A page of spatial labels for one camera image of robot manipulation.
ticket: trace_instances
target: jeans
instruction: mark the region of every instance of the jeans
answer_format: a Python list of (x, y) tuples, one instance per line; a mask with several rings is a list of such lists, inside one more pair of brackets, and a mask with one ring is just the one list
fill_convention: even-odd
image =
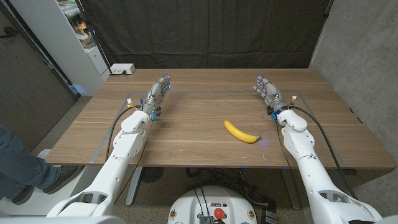
[(60, 172), (59, 167), (33, 156), (14, 133), (0, 124), (0, 199), (15, 198), (26, 185), (46, 189)]

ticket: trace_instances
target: shoe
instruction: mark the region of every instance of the shoe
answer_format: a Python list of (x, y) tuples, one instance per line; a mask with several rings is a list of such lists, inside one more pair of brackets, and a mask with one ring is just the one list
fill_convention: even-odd
[(46, 189), (43, 189), (44, 193), (54, 194), (55, 192), (59, 191), (62, 187), (67, 185), (71, 180), (79, 175), (82, 169), (83, 166), (61, 166), (60, 176), (54, 182), (54, 184)]
[(34, 189), (35, 187), (26, 185), (26, 187), (19, 193), (19, 195), (13, 198), (11, 202), (16, 205), (22, 205), (30, 199), (30, 196), (32, 196)]

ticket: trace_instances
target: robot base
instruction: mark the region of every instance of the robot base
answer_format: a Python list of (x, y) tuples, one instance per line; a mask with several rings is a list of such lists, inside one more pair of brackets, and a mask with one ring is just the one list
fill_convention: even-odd
[(199, 224), (199, 217), (202, 216), (201, 209), (203, 210), (203, 216), (208, 216), (209, 212), (209, 216), (213, 216), (214, 220), (217, 220), (215, 215), (217, 208), (224, 211), (222, 221), (226, 224), (257, 223), (256, 214), (251, 204), (235, 191), (220, 186), (204, 186), (190, 190), (182, 195), (172, 205), (167, 223)]

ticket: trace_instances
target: wall outlet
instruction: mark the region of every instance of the wall outlet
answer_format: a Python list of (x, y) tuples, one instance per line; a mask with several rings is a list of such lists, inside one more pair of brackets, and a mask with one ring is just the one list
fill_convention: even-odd
[(136, 68), (133, 63), (115, 63), (111, 66), (111, 71), (114, 75), (120, 75), (123, 73), (132, 74), (135, 69)]

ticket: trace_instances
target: black curtain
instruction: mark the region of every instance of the black curtain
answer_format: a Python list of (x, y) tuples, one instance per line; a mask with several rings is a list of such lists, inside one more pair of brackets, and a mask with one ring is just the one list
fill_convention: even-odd
[(329, 0), (82, 1), (110, 64), (307, 68)]

